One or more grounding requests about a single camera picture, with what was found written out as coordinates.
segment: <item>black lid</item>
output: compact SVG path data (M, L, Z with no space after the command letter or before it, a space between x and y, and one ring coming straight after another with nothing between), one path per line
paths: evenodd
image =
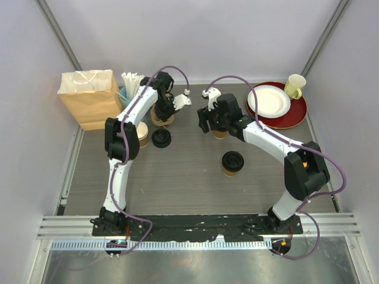
M158 148L165 148L171 144L171 134L165 128L157 129L152 135L153 144Z
M224 154L222 164L227 171L238 172L243 167L243 157L236 151L229 151Z

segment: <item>round tray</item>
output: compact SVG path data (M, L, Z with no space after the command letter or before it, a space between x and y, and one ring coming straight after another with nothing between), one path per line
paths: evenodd
M284 86L285 86L285 84L279 83L279 82L264 82L264 83L255 85L255 87L262 86L262 85L275 86L282 90L284 90ZM251 107L248 104L248 96L246 96L246 108L248 109L251 115L255 115L254 111L251 109ZM262 121L264 124L266 124L267 126L271 128L288 129L302 123L307 115L307 111L308 111L307 102L303 97L301 97L300 99L291 100L290 110L282 117L265 118L265 117L261 117L260 115L258 115L258 117L260 121Z

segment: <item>gray floor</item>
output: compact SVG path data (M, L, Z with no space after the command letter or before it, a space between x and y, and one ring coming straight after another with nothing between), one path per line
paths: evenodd
M314 242L315 238L296 238L288 254L304 255ZM66 267L82 269L73 272ZM345 238L334 237L322 238L314 254L303 260L282 259L268 250L137 251L119 259L110 259L104 251L51 251L42 283L353 284L359 280Z
M168 127L172 143L165 149L151 142L140 149L129 174L127 206L132 214L239 214L263 213L279 199L284 187L283 167L263 150L234 137L224 140L198 127L197 109L206 106L201 98L205 86L191 87L193 105L175 115ZM233 93L246 112L248 87L219 85ZM174 94L182 92L175 87ZM149 135L157 129L148 120ZM280 133L303 142L311 140L306 121ZM235 177L221 171L221 157L235 150L245 159ZM84 134L65 215L97 215L107 193L108 158L104 130ZM329 196L314 199L308 212L334 212Z

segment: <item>brown paper bag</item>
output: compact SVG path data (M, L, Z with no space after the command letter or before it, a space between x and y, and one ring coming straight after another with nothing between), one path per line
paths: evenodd
M58 94L84 130L95 130L121 113L119 91L112 70L90 70L63 73Z

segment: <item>white plate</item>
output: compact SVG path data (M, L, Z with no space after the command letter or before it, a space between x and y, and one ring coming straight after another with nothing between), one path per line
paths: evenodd
M254 88L258 99L258 114L262 117L277 118L285 115L291 107L290 97L280 88L262 85ZM248 104L255 111L252 91L248 94Z

